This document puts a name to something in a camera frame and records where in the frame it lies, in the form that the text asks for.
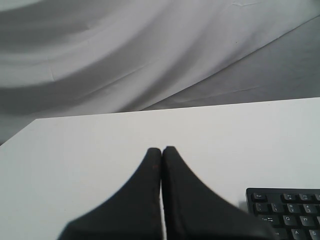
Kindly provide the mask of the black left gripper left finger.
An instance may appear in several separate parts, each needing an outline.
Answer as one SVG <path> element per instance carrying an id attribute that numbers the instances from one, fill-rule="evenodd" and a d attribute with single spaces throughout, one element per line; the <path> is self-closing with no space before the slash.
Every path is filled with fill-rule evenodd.
<path id="1" fill-rule="evenodd" d="M 161 240 L 162 153 L 149 148 L 130 179 L 107 201 L 69 222 L 60 240 Z"/>

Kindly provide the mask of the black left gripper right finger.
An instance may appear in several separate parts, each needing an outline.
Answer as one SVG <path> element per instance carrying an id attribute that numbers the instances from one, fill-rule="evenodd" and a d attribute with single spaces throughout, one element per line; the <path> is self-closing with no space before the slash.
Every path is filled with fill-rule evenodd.
<path id="1" fill-rule="evenodd" d="M 207 187 L 177 149 L 162 153 L 161 188 L 169 240 L 275 240 L 267 222 L 230 204 Z"/>

